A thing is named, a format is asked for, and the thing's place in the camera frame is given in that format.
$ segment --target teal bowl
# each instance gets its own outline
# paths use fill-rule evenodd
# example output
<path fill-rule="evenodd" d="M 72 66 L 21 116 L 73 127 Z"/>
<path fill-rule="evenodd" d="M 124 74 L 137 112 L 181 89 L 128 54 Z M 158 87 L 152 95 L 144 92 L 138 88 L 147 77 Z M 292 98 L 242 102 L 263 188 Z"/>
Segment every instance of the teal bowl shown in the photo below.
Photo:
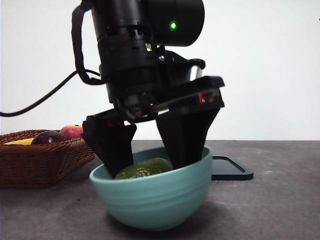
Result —
<path fill-rule="evenodd" d="M 191 165 L 164 173 L 114 180 L 104 164 L 90 173 L 90 180 L 108 213 L 121 223 L 148 231 L 163 231 L 183 223 L 202 205 L 212 174 L 211 148 Z M 133 154 L 137 163 L 151 158 L 169 159 L 164 147 Z"/>

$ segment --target wicker basket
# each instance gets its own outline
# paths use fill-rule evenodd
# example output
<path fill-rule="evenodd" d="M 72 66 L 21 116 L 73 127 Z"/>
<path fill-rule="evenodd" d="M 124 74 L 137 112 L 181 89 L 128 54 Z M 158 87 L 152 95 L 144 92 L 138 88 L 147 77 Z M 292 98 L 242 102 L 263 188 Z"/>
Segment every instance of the wicker basket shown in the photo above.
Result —
<path fill-rule="evenodd" d="M 0 135 L 0 187 L 51 187 L 95 157 L 80 137 L 51 144 L 5 144 L 33 138 L 44 131 L 47 130 Z"/>

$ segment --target green avocado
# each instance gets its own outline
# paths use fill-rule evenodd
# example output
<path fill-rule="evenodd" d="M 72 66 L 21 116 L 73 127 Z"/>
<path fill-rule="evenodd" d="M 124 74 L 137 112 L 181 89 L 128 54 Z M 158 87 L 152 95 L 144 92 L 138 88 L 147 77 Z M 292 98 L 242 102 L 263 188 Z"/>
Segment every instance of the green avocado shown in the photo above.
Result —
<path fill-rule="evenodd" d="M 137 162 L 122 169 L 114 179 L 135 179 L 173 170 L 172 163 L 163 158 L 152 158 Z"/>

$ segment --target screw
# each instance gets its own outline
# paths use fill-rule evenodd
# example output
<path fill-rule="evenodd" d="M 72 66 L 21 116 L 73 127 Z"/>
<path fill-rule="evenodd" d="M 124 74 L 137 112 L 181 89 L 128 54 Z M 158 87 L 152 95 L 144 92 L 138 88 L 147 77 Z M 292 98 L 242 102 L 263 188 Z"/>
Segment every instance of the screw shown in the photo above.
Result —
<path fill-rule="evenodd" d="M 164 61 L 165 61 L 165 56 L 163 56 L 163 55 L 159 56 L 159 57 L 158 57 L 158 60 L 159 60 L 160 62 L 164 62 Z"/>

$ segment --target banana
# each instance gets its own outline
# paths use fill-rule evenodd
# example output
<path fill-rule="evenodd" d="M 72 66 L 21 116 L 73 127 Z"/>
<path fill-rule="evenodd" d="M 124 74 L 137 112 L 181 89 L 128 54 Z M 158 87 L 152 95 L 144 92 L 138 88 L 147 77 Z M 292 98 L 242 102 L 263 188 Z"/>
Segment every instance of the banana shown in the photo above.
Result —
<path fill-rule="evenodd" d="M 34 139 L 34 138 L 27 138 L 27 139 L 22 139 L 22 140 L 7 142 L 7 143 L 5 143 L 5 144 L 7 144 L 7 145 L 9 145 L 9 144 L 30 145 L 33 139 Z"/>

